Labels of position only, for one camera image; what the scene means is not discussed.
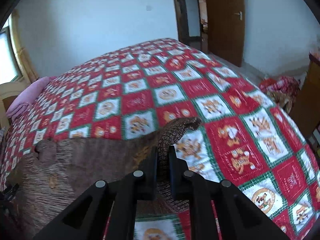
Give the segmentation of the red patchwork cartoon bedspread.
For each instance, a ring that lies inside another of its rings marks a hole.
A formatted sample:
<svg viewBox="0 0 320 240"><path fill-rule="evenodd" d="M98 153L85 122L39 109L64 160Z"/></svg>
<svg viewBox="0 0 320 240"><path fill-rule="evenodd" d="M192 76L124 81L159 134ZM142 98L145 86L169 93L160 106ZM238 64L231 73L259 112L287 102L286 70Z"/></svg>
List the red patchwork cartoon bedspread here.
<svg viewBox="0 0 320 240"><path fill-rule="evenodd" d="M258 87L171 38L104 54L55 78L9 129L1 184L42 139L136 139L171 120L201 126L175 145L208 180L230 180L290 239L319 217L319 168L294 121Z"/></svg>

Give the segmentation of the brown wooden cabinet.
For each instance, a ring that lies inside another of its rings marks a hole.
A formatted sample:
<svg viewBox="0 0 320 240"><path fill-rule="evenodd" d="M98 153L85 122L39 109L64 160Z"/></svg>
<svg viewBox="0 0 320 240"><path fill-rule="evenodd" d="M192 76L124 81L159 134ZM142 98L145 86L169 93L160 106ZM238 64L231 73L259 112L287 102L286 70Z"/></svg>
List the brown wooden cabinet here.
<svg viewBox="0 0 320 240"><path fill-rule="evenodd" d="M309 137L319 125L319 60L312 54L309 54L309 59L310 64L306 79L290 112L290 117L305 138Z"/></svg>

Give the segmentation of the brown wooden door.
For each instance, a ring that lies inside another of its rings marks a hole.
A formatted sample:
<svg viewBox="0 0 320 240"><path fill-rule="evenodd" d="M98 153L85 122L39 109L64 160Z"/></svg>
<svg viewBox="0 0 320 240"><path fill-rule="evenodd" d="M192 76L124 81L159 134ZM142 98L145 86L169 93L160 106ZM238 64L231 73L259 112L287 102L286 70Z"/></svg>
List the brown wooden door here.
<svg viewBox="0 0 320 240"><path fill-rule="evenodd" d="M206 5L209 51L240 67L245 39L244 0L206 0Z"/></svg>

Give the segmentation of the yellow curtain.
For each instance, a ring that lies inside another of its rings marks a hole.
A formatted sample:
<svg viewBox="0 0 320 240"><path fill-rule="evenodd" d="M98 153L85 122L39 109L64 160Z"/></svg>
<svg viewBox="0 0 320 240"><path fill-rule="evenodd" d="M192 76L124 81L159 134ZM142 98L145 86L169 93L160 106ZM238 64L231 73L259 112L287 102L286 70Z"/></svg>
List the yellow curtain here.
<svg viewBox="0 0 320 240"><path fill-rule="evenodd" d="M19 14L17 9L14 9L13 12L9 16L9 27L10 27L10 39L12 48L14 51L15 59L17 61L17 65L22 74L22 78L24 81L30 85L39 79L39 75L33 64L31 62L31 58L25 46L22 44L20 38L20 32L18 27Z"/></svg>

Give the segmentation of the folded pink blanket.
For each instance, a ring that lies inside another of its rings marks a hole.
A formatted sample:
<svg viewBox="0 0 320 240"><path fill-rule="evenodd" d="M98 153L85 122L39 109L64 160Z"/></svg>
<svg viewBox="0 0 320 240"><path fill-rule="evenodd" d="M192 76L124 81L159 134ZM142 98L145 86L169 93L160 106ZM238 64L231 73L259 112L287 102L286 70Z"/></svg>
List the folded pink blanket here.
<svg viewBox="0 0 320 240"><path fill-rule="evenodd" d="M48 83L53 81L55 78L55 76L46 76L33 82L13 101L6 111L6 116L14 121L35 102Z"/></svg>

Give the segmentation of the brown knitted sweater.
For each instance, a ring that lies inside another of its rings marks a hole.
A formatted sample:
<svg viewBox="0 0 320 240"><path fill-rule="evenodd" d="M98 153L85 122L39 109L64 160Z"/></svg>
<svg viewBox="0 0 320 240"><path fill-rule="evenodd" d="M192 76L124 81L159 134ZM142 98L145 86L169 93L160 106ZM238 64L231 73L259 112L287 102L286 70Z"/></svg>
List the brown knitted sweater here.
<svg viewBox="0 0 320 240"><path fill-rule="evenodd" d="M73 138L41 140L24 155L7 176L7 184L19 184L15 198L21 237L32 239L97 180L114 182L134 171L158 149L156 199L140 204L138 213L161 215L188 208L174 200L169 188L168 149L187 131L199 128L198 117L177 118L150 134L130 139Z"/></svg>

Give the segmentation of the window with frame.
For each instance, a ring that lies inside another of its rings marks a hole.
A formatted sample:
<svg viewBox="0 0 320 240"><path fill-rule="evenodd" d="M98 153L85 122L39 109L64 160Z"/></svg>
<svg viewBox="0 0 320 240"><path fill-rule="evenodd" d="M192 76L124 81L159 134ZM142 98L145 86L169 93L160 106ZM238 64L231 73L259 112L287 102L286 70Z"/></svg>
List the window with frame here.
<svg viewBox="0 0 320 240"><path fill-rule="evenodd" d="M22 74L12 48L9 26L1 29L0 46L0 84L19 80Z"/></svg>

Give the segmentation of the cream and brown headboard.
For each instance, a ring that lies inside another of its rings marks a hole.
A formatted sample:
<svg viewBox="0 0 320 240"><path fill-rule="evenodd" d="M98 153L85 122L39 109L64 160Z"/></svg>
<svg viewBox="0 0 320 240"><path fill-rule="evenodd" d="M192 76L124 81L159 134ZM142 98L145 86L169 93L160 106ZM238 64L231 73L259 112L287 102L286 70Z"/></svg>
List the cream and brown headboard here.
<svg viewBox="0 0 320 240"><path fill-rule="evenodd" d="M1 111L1 128L7 131L11 124L11 119L7 118L6 111L13 101L21 94L28 85L25 82L7 82L1 84L0 90L0 111Z"/></svg>

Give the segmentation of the red patterned bag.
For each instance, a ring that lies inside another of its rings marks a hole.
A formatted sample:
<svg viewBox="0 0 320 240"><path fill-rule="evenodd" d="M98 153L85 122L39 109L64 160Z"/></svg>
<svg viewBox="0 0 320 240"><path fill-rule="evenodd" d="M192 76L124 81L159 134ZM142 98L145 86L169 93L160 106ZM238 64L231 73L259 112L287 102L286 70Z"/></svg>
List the red patterned bag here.
<svg viewBox="0 0 320 240"><path fill-rule="evenodd" d="M276 79L267 78L258 85L259 89L266 92L280 92L295 99L300 88L299 83L294 77L280 76Z"/></svg>

